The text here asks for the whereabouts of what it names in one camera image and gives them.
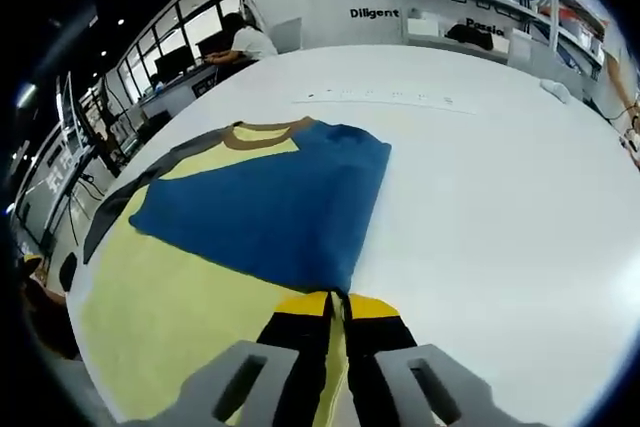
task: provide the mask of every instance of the gray gripper bracket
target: gray gripper bracket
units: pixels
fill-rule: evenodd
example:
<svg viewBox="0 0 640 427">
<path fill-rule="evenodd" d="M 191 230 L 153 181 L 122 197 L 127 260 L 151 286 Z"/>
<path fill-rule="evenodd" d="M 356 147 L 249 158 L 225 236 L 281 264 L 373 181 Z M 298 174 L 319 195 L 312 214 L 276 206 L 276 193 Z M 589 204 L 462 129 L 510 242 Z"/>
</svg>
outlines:
<svg viewBox="0 0 640 427">
<path fill-rule="evenodd" d="M 402 427 L 436 426 L 432 412 L 450 427 L 545 427 L 500 410 L 489 384 L 434 345 L 379 352 L 375 358 Z"/>
<path fill-rule="evenodd" d="M 272 425 L 285 381 L 297 358 L 295 350 L 237 342 L 191 375 L 169 408 L 151 419 L 122 425 L 223 427 L 240 406 L 236 427 Z"/>
</svg>

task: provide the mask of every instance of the ceiling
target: ceiling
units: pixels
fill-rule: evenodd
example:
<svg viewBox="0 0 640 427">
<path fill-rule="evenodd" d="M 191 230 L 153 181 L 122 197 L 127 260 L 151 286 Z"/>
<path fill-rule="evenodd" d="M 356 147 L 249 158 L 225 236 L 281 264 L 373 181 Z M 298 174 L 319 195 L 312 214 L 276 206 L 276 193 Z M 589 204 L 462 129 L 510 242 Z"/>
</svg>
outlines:
<svg viewBox="0 0 640 427">
<path fill-rule="evenodd" d="M 5 37 L 11 57 L 11 85 L 17 86 L 34 77 L 43 56 L 61 32 L 86 5 L 94 4 L 98 21 L 86 29 L 71 48 L 65 49 L 56 72 L 47 79 L 38 79 L 38 94 L 29 107 L 19 111 L 19 132 L 14 145 L 29 138 L 33 148 L 53 128 L 57 121 L 52 78 L 60 71 L 70 70 L 77 92 L 86 90 L 98 76 L 113 68 L 149 21 L 171 0 L 9 0 L 5 8 L 13 15 L 10 34 Z"/>
</svg>

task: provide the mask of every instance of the white shirt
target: white shirt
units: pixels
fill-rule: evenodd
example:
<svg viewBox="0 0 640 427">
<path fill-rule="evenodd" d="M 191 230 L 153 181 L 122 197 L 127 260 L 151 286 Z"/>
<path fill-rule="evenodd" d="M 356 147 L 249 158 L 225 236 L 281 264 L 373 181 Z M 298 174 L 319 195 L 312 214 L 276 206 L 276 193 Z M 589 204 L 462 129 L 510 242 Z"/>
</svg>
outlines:
<svg viewBox="0 0 640 427">
<path fill-rule="evenodd" d="M 278 55 L 271 39 L 251 27 L 244 27 L 236 32 L 231 50 L 242 52 L 251 60 L 262 60 Z"/>
<path fill-rule="evenodd" d="M 613 20 L 609 22 L 605 31 L 602 48 L 618 62 L 622 86 L 627 96 L 629 96 L 629 99 L 632 101 L 635 100 L 637 91 L 636 64 L 629 53 L 622 32 Z M 618 96 L 616 88 L 609 77 L 606 61 L 598 76 L 593 101 L 604 116 L 608 118 L 618 117 L 618 115 L 628 107 L 628 105 L 622 103 L 622 100 L 620 100 Z M 631 119 L 627 113 L 624 113 L 619 119 L 612 121 L 612 123 L 616 130 L 621 133 L 624 133 L 631 127 Z"/>
</svg>

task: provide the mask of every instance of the white cloth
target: white cloth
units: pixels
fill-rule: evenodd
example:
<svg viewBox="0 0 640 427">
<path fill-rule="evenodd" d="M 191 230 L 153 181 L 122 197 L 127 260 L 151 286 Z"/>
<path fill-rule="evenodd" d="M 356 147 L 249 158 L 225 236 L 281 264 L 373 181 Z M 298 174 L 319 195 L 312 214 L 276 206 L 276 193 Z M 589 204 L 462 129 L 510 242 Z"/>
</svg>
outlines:
<svg viewBox="0 0 640 427">
<path fill-rule="evenodd" d="M 620 66 L 620 80 L 622 81 L 624 90 L 630 100 L 635 100 L 637 91 L 636 65 L 629 53 L 622 32 L 613 20 L 609 22 L 605 31 L 602 48 L 618 62 Z M 593 101 L 604 116 L 608 118 L 618 117 L 618 115 L 628 107 L 628 105 L 622 103 L 622 100 L 620 100 L 618 96 L 611 77 L 609 77 L 606 62 L 598 77 Z M 624 133 L 631 127 L 631 119 L 626 113 L 612 121 L 612 123 L 621 133 Z"/>
<path fill-rule="evenodd" d="M 251 60 L 262 60 L 278 55 L 271 39 L 252 27 L 244 27 L 236 32 L 231 50 L 242 52 Z"/>
</svg>

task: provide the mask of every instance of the white table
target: white table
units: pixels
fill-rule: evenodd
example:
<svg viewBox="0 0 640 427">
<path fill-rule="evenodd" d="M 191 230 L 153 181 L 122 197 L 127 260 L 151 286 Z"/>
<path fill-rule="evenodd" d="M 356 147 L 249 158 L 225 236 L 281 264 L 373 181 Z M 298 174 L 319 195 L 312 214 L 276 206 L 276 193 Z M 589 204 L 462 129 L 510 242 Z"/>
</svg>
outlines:
<svg viewBox="0 0 640 427">
<path fill-rule="evenodd" d="M 368 130 L 393 151 L 352 290 L 398 308 L 418 343 L 486 379 L 510 414 L 572 425 L 615 378 L 640 325 L 640 175 L 611 127 L 538 82 L 426 48 L 270 58 L 180 113 L 110 191 L 236 120 L 310 115 Z M 68 302 L 81 351 L 95 258 Z"/>
</svg>

